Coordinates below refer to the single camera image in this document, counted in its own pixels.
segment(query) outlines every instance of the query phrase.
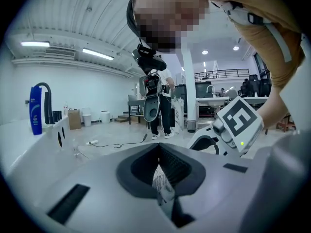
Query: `hand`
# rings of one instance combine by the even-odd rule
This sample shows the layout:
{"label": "hand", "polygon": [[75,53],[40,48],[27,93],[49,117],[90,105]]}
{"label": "hand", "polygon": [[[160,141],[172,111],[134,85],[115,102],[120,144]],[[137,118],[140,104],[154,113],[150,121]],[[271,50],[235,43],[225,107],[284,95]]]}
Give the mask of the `hand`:
{"label": "hand", "polygon": [[172,91],[175,91],[175,85],[170,85],[170,89],[171,89]]}

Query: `black faucet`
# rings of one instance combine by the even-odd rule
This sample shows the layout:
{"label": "black faucet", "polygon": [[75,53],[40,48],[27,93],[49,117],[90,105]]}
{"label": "black faucet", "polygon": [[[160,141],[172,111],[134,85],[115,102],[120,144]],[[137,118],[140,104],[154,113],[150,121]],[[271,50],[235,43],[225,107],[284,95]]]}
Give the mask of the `black faucet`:
{"label": "black faucet", "polygon": [[52,114],[52,92],[47,83],[38,83],[35,86],[44,86],[47,88],[44,96],[44,120],[46,124],[54,124]]}

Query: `power strip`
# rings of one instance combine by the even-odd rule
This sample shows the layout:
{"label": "power strip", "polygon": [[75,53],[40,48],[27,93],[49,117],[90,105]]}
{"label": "power strip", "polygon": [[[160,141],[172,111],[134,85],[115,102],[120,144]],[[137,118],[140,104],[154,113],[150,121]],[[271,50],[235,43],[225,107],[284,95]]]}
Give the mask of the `power strip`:
{"label": "power strip", "polygon": [[97,144],[98,143],[98,140],[93,140],[93,141],[90,141],[90,142],[87,142],[86,145],[87,146],[91,146],[92,144]]}

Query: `ceiling light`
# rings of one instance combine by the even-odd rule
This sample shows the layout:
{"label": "ceiling light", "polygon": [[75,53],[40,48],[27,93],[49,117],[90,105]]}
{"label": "ceiling light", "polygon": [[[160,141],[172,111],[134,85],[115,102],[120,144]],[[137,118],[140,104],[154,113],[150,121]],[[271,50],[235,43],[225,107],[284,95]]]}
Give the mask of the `ceiling light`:
{"label": "ceiling light", "polygon": [[82,52],[88,53],[88,54],[92,54],[92,55],[95,55],[95,56],[98,56],[98,57],[101,57],[101,58],[104,58],[104,59],[107,59],[107,60],[113,60],[114,59],[111,56],[108,56],[108,55],[105,55],[105,54],[102,54],[102,53],[99,53],[99,52],[94,52],[94,51],[89,50],[89,49],[83,49]]}
{"label": "ceiling light", "polygon": [[45,47],[48,48],[50,43],[48,41],[22,41],[20,43],[23,47]]}

